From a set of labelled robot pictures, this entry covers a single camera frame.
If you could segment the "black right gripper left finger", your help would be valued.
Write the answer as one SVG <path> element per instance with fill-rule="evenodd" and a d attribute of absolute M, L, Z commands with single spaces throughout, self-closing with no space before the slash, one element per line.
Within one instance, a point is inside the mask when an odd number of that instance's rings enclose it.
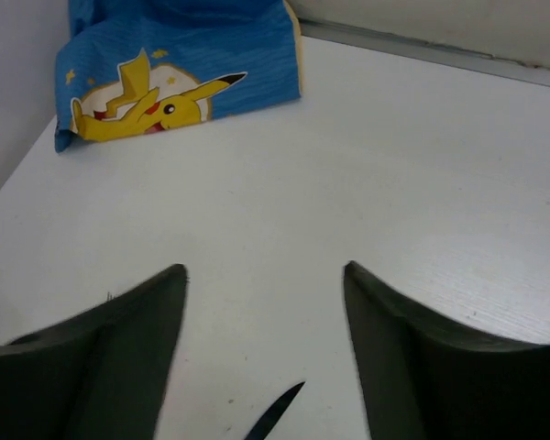
<path fill-rule="evenodd" d="M 0 439 L 152 439 L 187 298 L 172 265 L 0 346 Z"/>

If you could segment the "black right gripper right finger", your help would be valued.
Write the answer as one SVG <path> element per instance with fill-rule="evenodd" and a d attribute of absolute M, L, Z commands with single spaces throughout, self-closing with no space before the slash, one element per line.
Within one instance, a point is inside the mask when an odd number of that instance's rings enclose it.
<path fill-rule="evenodd" d="M 461 324 L 356 262 L 343 292 L 374 439 L 550 439 L 550 345 Z"/>

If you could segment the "pink handled table knife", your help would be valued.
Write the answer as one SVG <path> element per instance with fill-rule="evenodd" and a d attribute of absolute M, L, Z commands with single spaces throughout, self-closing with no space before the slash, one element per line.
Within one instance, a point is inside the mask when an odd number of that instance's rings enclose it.
<path fill-rule="evenodd" d="M 244 440 L 266 440 L 304 385 L 305 382 L 301 381 L 283 392 L 258 418 Z"/>

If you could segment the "blue Pikachu placemat cloth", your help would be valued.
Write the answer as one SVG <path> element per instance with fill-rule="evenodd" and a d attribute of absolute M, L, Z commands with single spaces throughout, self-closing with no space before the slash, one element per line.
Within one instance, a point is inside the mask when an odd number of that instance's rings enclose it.
<path fill-rule="evenodd" d="M 54 147 L 106 142 L 298 100 L 285 1 L 71 1 L 55 68 Z"/>

